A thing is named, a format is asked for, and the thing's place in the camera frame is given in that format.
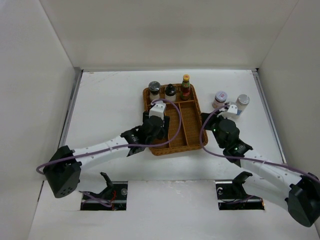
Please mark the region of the tall blue-label shaker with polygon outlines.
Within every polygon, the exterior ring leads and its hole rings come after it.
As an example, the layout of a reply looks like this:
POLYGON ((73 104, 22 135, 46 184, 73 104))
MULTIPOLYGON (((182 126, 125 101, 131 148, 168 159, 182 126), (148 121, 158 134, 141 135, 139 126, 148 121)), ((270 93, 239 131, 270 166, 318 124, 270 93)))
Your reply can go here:
POLYGON ((240 94, 236 100, 237 113, 235 119, 238 119, 250 103, 250 97, 246 94, 240 94))

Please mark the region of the red sauce bottle yellow cap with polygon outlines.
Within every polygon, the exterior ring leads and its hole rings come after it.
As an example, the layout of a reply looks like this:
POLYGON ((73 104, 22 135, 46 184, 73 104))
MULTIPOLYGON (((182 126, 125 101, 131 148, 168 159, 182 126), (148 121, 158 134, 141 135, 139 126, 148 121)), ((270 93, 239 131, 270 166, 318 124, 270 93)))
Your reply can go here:
POLYGON ((182 78, 181 88, 180 88, 180 98, 182 100, 188 100, 191 95, 191 85, 190 76, 185 74, 182 78))

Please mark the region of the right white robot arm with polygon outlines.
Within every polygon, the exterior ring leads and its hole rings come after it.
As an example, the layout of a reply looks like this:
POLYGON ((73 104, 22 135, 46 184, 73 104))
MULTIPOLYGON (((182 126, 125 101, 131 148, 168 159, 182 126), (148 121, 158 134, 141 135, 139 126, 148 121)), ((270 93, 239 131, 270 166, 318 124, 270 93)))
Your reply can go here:
POLYGON ((300 225, 311 227, 320 217, 320 180, 314 174, 265 159, 240 139, 240 130, 222 111, 201 113, 201 130, 211 131, 221 157, 244 171, 232 183, 238 198, 260 197, 286 210, 300 225))

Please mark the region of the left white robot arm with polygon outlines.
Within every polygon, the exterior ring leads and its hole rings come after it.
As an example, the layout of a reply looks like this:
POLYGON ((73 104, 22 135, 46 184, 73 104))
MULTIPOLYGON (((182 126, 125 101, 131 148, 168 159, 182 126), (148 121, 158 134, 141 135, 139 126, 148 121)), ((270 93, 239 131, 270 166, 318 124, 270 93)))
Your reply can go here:
POLYGON ((71 150, 67 145, 58 148, 43 167, 44 176, 56 198, 63 198, 77 189, 81 172, 116 158, 139 154, 155 140, 168 135, 170 117, 143 113, 142 125, 123 132, 109 141, 71 150))

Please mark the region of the black-top salt grinder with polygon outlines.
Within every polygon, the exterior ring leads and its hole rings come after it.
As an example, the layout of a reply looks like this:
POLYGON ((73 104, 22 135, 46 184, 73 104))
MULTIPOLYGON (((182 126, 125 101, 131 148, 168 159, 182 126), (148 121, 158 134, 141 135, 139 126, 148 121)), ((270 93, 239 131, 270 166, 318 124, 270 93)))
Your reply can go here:
POLYGON ((164 97, 166 100, 169 100, 171 102, 175 102, 177 99, 177 90, 176 87, 173 84, 168 84, 165 87, 164 90, 164 97))

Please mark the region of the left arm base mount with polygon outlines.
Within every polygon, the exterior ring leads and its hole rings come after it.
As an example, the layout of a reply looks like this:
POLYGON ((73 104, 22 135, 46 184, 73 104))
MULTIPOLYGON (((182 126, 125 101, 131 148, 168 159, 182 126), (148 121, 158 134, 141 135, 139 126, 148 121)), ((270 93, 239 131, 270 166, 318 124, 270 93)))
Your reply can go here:
POLYGON ((81 211, 125 211, 127 209, 128 182, 112 181, 105 172, 100 172, 105 187, 98 193, 85 191, 82 194, 81 211))

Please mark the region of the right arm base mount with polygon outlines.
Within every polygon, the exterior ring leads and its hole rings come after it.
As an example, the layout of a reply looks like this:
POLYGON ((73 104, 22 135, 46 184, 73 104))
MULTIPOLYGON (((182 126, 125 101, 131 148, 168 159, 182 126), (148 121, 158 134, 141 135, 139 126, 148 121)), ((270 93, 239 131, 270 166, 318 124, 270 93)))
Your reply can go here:
POLYGON ((247 194, 243 188, 245 181, 252 176, 252 173, 244 171, 234 179, 215 182, 219 210, 265 210, 263 199, 247 194))

